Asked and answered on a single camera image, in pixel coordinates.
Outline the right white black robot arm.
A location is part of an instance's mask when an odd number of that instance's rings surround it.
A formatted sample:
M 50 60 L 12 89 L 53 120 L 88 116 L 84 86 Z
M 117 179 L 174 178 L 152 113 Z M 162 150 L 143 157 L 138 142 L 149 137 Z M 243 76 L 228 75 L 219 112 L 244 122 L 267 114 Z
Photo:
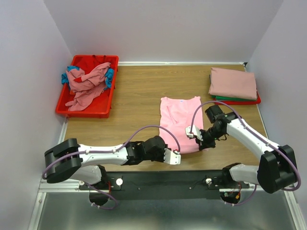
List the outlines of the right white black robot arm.
M 219 182 L 233 187 L 237 182 L 259 185 L 272 194 L 278 190 L 295 191 L 301 186 L 294 150 L 270 141 L 254 130 L 235 111 L 224 113 L 218 105 L 205 111 L 212 127 L 203 130 L 194 124 L 186 128 L 186 135 L 194 138 L 200 150 L 215 148 L 215 142 L 232 136 L 250 150 L 259 160 L 258 166 L 234 163 L 222 169 Z

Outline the light pink t shirt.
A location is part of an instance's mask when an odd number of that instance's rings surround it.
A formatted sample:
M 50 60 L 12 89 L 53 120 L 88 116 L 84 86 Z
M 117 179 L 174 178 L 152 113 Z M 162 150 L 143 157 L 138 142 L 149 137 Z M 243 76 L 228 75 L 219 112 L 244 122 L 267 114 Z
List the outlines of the light pink t shirt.
M 197 107 L 201 105 L 201 98 L 195 96 L 188 100 L 161 98 L 160 126 L 166 128 L 178 140 L 181 154 L 199 151 L 198 144 L 186 136 L 185 128 L 189 127 Z

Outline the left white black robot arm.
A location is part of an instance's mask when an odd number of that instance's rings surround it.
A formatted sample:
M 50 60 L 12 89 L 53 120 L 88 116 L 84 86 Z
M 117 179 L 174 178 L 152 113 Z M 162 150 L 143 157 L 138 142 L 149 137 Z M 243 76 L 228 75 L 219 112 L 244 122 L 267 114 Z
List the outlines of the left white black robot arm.
M 137 165 L 143 161 L 169 163 L 169 155 L 170 149 L 159 136 L 113 147 L 86 146 L 70 138 L 45 152 L 46 169 L 42 177 L 49 184 L 74 179 L 102 189 L 106 185 L 102 165 Z

